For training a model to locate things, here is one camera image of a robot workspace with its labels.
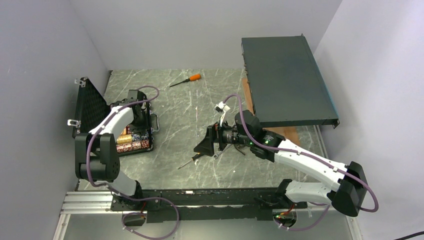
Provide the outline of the black poker chip case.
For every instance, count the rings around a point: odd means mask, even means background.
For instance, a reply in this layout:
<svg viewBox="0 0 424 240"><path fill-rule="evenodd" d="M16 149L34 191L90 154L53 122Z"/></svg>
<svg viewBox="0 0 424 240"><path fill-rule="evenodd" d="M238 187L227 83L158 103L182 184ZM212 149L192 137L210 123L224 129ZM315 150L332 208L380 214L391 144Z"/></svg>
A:
<svg viewBox="0 0 424 240"><path fill-rule="evenodd" d="M67 122L69 126L73 127L73 138L81 133L89 133L97 127L108 117L112 108L148 99L148 96L141 90L131 89L126 98L107 104L89 78L82 77L76 79L74 83L78 85L75 116ZM159 130L159 128L154 129L153 127L152 116L154 113L151 110L150 102L134 106L132 110L134 112L133 122L125 126L116 140L116 150L120 157L151 152L154 149L153 132Z"/></svg>

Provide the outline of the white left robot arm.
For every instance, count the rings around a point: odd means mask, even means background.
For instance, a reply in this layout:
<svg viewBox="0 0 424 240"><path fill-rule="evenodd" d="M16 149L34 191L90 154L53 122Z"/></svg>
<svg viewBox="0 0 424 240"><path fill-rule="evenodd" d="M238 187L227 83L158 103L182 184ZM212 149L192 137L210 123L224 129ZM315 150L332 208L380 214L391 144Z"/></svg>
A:
<svg viewBox="0 0 424 240"><path fill-rule="evenodd" d="M140 183L120 169L117 146L122 132L129 130L129 147L142 150L144 136L152 133L150 100L139 89L128 91L127 98L112 104L108 115L88 133L75 137L75 174L93 187L106 187L119 196L131 210L144 203Z"/></svg>

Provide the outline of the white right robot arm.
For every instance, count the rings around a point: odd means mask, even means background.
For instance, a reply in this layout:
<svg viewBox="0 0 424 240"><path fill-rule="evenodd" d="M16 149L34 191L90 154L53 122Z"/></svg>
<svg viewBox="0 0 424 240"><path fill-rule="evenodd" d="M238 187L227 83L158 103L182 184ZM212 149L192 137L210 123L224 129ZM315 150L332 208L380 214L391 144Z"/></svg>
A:
<svg viewBox="0 0 424 240"><path fill-rule="evenodd" d="M284 136L263 129L249 110L237 113L234 120L234 126L219 122L209 125L194 152L212 157L215 144L220 150L229 144L242 145L260 159L290 166L316 179L284 179L275 194L276 203L282 208L299 202L329 204L350 217L357 217L363 210L368 183L359 163L335 162L305 150Z"/></svg>

